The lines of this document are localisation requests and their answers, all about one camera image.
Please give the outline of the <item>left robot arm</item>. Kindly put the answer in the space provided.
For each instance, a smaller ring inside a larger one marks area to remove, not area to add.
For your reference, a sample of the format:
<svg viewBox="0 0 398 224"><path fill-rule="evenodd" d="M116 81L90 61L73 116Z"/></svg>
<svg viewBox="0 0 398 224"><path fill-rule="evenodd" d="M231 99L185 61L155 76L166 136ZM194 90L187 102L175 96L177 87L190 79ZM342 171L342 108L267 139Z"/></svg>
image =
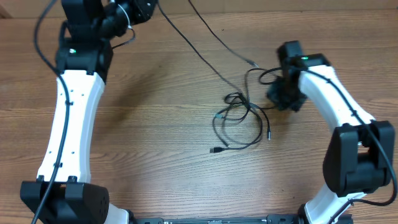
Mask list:
<svg viewBox="0 0 398 224"><path fill-rule="evenodd" d="M66 19L50 68L57 100L45 157L20 198L43 223L134 223L131 211L114 206L105 187L91 183L90 147L96 111L114 47L136 24L148 21L155 1L63 1Z"/></svg>

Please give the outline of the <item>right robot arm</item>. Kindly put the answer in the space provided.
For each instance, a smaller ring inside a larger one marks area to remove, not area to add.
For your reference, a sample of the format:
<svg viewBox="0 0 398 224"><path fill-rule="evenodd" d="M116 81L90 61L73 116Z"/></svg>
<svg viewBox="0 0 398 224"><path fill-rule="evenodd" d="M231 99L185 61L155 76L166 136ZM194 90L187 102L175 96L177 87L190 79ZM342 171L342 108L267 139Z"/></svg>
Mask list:
<svg viewBox="0 0 398 224"><path fill-rule="evenodd" d="M323 54L306 55L295 40L283 43L277 56L282 75L268 99L281 111L295 112L312 101L331 131L322 167L325 183L301 205L296 223L352 223L344 212L355 203L392 204L397 198L393 125L362 109Z"/></svg>

